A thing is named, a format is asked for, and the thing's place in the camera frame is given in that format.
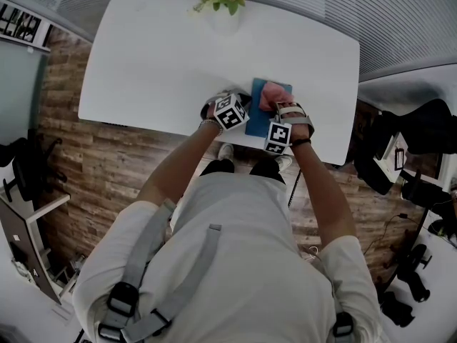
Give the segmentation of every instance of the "white table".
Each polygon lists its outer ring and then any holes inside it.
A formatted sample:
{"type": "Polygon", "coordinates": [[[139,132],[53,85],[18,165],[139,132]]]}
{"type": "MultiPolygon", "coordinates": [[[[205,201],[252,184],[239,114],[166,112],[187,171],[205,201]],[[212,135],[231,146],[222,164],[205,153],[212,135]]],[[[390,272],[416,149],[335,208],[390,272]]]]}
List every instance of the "white table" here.
{"type": "MultiPolygon", "coordinates": [[[[356,108],[358,42],[303,16],[248,1],[239,30],[222,36],[198,0],[111,0],[91,50],[79,118],[189,135],[209,97],[251,92],[260,77],[293,86],[316,128],[323,161],[342,164],[356,108]]],[[[244,126],[219,138],[254,148],[244,126]]]]}

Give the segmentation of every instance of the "wristband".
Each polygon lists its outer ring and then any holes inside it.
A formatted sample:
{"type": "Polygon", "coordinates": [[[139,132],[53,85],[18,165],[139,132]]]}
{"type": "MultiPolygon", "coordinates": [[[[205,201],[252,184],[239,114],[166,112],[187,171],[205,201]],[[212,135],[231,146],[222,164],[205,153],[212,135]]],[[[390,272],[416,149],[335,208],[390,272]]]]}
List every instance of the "wristband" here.
{"type": "Polygon", "coordinates": [[[215,119],[212,119],[212,118],[204,119],[203,121],[201,121],[199,128],[204,123],[215,123],[215,124],[217,124],[217,127],[219,127],[219,133],[217,134],[217,136],[221,136],[222,133],[224,132],[224,128],[222,128],[221,124],[219,122],[217,122],[215,119]]]}
{"type": "Polygon", "coordinates": [[[298,140],[295,140],[294,142],[292,142],[291,147],[295,147],[295,146],[298,146],[298,145],[306,144],[308,142],[311,145],[311,140],[310,139],[298,139],[298,140]]]}

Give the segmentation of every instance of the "white shoe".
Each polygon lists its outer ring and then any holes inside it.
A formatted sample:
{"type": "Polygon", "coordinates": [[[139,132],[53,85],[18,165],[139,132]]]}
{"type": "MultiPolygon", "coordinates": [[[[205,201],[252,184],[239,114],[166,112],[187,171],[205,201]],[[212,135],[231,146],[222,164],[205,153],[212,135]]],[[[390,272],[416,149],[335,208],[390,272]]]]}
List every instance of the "white shoe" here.
{"type": "Polygon", "coordinates": [[[221,148],[219,149],[219,153],[217,155],[218,160],[230,160],[233,162],[233,153],[235,152],[235,149],[233,148],[232,144],[222,144],[221,148]]]}
{"type": "Polygon", "coordinates": [[[274,159],[279,165],[279,171],[283,172],[292,165],[292,157],[289,155],[281,155],[274,159]]]}

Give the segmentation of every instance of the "black buckle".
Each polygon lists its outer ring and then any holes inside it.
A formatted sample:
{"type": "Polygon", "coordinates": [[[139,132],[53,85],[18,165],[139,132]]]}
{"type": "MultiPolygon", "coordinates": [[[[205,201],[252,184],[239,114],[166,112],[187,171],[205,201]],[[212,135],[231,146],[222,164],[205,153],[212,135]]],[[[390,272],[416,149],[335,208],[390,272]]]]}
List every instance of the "black buckle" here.
{"type": "Polygon", "coordinates": [[[118,282],[111,290],[106,304],[110,310],[125,317],[132,317],[135,314],[138,298],[139,293],[135,286],[126,282],[118,282]]]}
{"type": "Polygon", "coordinates": [[[156,315],[164,323],[162,328],[157,329],[154,333],[152,333],[153,337],[157,337],[160,334],[162,334],[162,330],[168,328],[171,325],[172,320],[168,320],[167,318],[165,318],[165,316],[158,312],[157,309],[152,310],[151,314],[156,315]]]}
{"type": "Polygon", "coordinates": [[[120,328],[110,327],[109,325],[100,323],[97,332],[99,333],[99,337],[103,339],[111,342],[125,343],[125,339],[120,328]]]}
{"type": "Polygon", "coordinates": [[[340,312],[336,315],[336,323],[333,326],[334,337],[345,337],[354,330],[352,316],[347,312],[340,312]]]}

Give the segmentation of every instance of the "wrist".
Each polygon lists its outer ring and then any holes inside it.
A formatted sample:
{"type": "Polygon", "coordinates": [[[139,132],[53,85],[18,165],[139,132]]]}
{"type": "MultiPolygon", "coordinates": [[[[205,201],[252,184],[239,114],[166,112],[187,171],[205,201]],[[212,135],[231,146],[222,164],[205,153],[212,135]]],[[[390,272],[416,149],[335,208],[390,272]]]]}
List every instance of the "wrist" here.
{"type": "Polygon", "coordinates": [[[204,129],[206,131],[210,131],[211,134],[214,134],[214,136],[221,136],[222,132],[224,131],[222,126],[214,118],[203,120],[200,123],[199,128],[204,129]]]}
{"type": "Polygon", "coordinates": [[[298,139],[298,140],[292,142],[291,150],[293,153],[295,153],[295,151],[297,149],[305,149],[308,146],[311,147],[310,139],[298,139]]]}

